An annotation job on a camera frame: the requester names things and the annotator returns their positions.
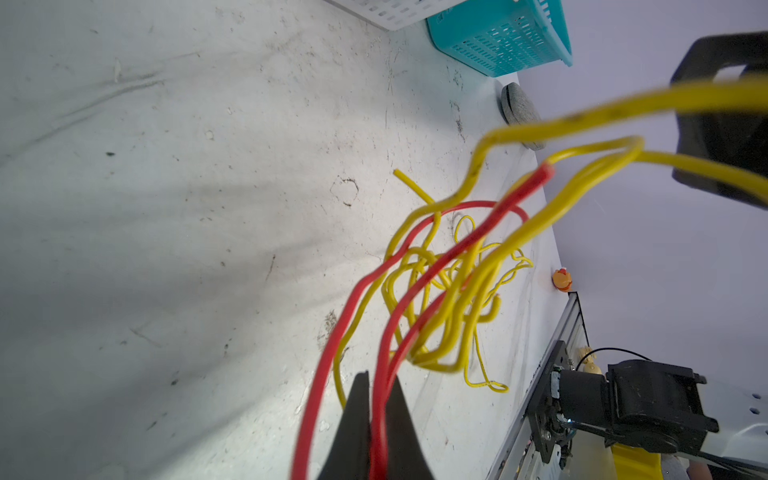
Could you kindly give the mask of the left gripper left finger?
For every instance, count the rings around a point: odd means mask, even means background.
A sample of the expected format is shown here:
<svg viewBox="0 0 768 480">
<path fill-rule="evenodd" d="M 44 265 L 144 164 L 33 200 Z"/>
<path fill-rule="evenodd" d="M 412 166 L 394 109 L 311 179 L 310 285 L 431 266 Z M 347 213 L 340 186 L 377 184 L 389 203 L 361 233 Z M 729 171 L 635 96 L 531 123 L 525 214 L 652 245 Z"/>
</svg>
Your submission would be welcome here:
<svg viewBox="0 0 768 480">
<path fill-rule="evenodd" d="M 363 480 L 370 469 L 370 379 L 367 371 L 353 381 L 319 480 Z"/>
</svg>

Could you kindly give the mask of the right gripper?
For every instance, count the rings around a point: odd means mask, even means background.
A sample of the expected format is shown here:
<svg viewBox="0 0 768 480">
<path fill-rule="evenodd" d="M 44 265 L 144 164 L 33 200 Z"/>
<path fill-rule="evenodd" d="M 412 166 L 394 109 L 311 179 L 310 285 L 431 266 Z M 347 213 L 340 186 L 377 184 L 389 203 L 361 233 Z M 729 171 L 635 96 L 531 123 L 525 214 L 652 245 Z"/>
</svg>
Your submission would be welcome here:
<svg viewBox="0 0 768 480">
<path fill-rule="evenodd" d="M 707 80 L 728 67 L 741 66 L 741 79 L 767 72 L 767 33 L 702 37 L 687 51 L 671 78 L 673 84 Z M 679 154 L 712 160 L 767 176 L 767 116 L 754 113 L 676 115 Z M 672 178 L 690 188 L 765 210 L 767 202 L 719 180 L 675 168 Z"/>
</svg>

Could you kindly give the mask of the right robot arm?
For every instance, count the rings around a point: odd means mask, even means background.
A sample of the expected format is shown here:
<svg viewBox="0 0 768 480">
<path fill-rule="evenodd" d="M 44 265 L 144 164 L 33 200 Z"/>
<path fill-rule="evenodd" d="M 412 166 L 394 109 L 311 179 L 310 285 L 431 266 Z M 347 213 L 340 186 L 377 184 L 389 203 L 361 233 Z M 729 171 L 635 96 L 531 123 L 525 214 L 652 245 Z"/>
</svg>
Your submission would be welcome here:
<svg viewBox="0 0 768 480">
<path fill-rule="evenodd" d="M 677 113 L 676 181 L 757 208 L 767 205 L 767 117 L 744 108 Z M 589 373 L 564 341 L 549 349 L 524 408 L 544 462 L 566 460 L 580 432 L 606 446 L 683 454 L 749 479 L 767 475 L 767 399 L 688 367 L 645 358 Z"/>
</svg>

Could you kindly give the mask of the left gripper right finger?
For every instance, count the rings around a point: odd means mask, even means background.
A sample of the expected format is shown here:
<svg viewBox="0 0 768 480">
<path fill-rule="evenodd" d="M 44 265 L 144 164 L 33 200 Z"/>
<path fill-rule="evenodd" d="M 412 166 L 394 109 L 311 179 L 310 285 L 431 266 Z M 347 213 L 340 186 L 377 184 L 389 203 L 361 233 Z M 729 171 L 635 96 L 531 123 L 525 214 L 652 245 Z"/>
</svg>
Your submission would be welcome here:
<svg viewBox="0 0 768 480">
<path fill-rule="evenodd" d="M 433 480 L 398 377 L 386 405 L 388 480 Z"/>
</svg>

